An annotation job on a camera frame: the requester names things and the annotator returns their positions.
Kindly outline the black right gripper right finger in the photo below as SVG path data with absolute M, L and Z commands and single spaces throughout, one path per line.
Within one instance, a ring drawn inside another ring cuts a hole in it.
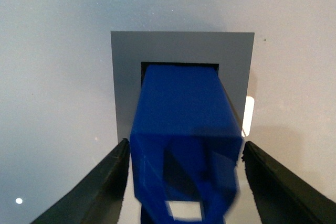
M 243 161 L 262 223 L 335 223 L 335 202 L 255 143 L 245 143 Z

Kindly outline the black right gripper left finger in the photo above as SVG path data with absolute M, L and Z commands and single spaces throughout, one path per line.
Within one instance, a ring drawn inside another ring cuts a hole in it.
M 117 223 L 129 174 L 124 138 L 70 192 L 32 223 Z

